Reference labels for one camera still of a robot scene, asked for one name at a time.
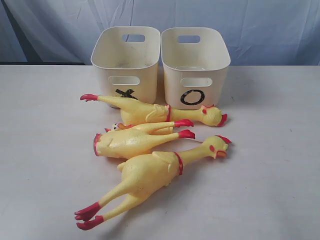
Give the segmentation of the whole rubber chicken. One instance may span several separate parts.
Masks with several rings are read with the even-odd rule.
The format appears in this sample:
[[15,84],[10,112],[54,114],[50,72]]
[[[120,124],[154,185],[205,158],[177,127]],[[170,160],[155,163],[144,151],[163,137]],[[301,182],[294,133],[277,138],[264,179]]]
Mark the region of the whole rubber chicken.
[[144,123],[174,122],[183,119],[198,121],[207,126],[221,127],[228,115],[215,106],[202,105],[195,110],[181,110],[167,105],[149,104],[129,97],[117,97],[95,94],[84,94],[80,97],[85,101],[105,102],[120,108],[122,122],[125,125]]
[[121,182],[99,201],[75,212],[76,226],[87,231],[129,211],[168,186],[191,162],[205,157],[225,158],[231,143],[227,137],[214,135],[192,149],[154,151],[128,159],[117,166]]

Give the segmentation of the detached rubber chicken head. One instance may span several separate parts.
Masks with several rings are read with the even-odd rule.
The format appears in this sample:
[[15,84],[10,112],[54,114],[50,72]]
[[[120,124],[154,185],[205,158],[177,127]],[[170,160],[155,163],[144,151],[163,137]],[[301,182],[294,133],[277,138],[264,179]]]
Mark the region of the detached rubber chicken head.
[[125,125],[123,123],[114,123],[111,128],[105,128],[104,130],[105,130],[106,133],[108,133],[108,132],[114,132],[114,131],[120,131],[120,130],[129,129],[131,127],[133,127],[132,124]]

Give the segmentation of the headless rubber chicken body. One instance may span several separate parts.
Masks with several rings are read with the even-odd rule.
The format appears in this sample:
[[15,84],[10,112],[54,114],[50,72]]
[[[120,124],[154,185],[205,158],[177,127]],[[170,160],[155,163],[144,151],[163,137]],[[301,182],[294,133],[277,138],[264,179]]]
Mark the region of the headless rubber chicken body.
[[189,129],[173,132],[174,127],[192,127],[189,119],[178,121],[143,123],[128,129],[97,133],[93,140],[96,156],[130,159],[138,155],[150,154],[152,148],[181,139],[194,139],[195,133]]

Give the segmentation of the cream bin marked O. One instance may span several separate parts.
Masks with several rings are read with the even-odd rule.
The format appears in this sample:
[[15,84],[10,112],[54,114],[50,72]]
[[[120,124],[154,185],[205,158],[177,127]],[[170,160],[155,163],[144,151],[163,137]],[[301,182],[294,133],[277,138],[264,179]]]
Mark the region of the cream bin marked O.
[[231,63],[221,34],[208,27],[173,27],[161,34],[167,104],[196,110],[219,101]]

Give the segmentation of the cream bin marked X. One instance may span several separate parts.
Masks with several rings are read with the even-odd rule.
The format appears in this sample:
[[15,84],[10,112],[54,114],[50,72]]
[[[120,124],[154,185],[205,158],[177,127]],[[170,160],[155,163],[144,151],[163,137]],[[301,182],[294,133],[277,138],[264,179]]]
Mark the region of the cream bin marked X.
[[115,26],[99,36],[91,63],[103,95],[153,104],[157,98],[159,30],[149,26]]

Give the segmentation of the blue-grey backdrop curtain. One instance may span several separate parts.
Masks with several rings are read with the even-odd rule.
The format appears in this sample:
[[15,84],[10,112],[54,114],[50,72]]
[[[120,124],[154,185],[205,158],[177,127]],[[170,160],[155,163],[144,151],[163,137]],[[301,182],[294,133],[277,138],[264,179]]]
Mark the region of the blue-grey backdrop curtain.
[[317,0],[3,0],[0,60],[89,64],[115,26],[212,28],[233,65],[320,63]]

